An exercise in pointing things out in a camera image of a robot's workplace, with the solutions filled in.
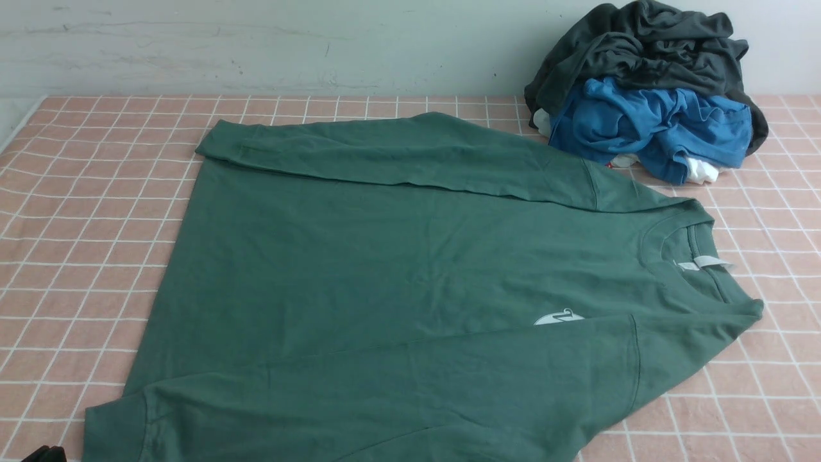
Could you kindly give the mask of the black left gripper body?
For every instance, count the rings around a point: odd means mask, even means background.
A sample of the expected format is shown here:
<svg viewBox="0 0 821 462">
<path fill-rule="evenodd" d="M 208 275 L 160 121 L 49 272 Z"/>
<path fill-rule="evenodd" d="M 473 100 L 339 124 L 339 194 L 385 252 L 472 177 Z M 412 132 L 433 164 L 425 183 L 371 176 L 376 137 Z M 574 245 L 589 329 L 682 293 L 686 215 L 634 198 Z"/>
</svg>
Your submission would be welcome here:
<svg viewBox="0 0 821 462">
<path fill-rule="evenodd" d="M 67 462 L 67 456 L 64 448 L 59 445 L 41 445 L 21 462 Z"/>
</svg>

